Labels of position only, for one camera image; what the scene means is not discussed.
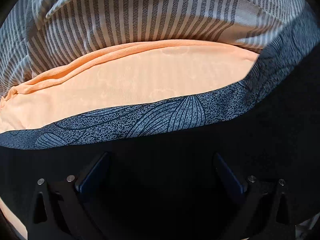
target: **striped fabric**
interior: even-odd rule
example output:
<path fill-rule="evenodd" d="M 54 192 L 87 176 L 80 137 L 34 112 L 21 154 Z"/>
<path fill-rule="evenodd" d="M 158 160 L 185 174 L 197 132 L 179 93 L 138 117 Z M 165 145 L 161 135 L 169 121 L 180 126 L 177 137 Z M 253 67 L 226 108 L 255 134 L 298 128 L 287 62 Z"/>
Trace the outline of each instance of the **striped fabric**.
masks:
<path fill-rule="evenodd" d="M 19 0 L 0 28 L 0 95 L 97 49 L 199 39 L 259 51 L 305 0 Z"/>

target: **metal pin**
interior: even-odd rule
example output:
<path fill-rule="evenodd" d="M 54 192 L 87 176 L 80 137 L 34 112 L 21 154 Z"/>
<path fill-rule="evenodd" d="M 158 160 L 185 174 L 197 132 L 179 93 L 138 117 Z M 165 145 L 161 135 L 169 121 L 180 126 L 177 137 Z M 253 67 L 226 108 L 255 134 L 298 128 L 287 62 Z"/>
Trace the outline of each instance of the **metal pin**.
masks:
<path fill-rule="evenodd" d="M 69 176 L 67 177 L 67 181 L 68 181 L 68 182 L 72 182 L 74 179 L 75 179 L 75 176 L 73 176 L 73 175 L 69 175 Z"/>
<path fill-rule="evenodd" d="M 257 178 L 255 176 L 251 175 L 251 176 L 248 177 L 248 181 L 254 183 L 254 182 L 257 181 Z"/>
<path fill-rule="evenodd" d="M 42 184 L 44 184 L 44 179 L 39 179 L 38 180 L 38 185 L 42 185 Z"/>
<path fill-rule="evenodd" d="M 279 184 L 280 184 L 281 186 L 284 186 L 284 185 L 285 185 L 285 180 L 284 180 L 284 179 L 279 179 Z"/>

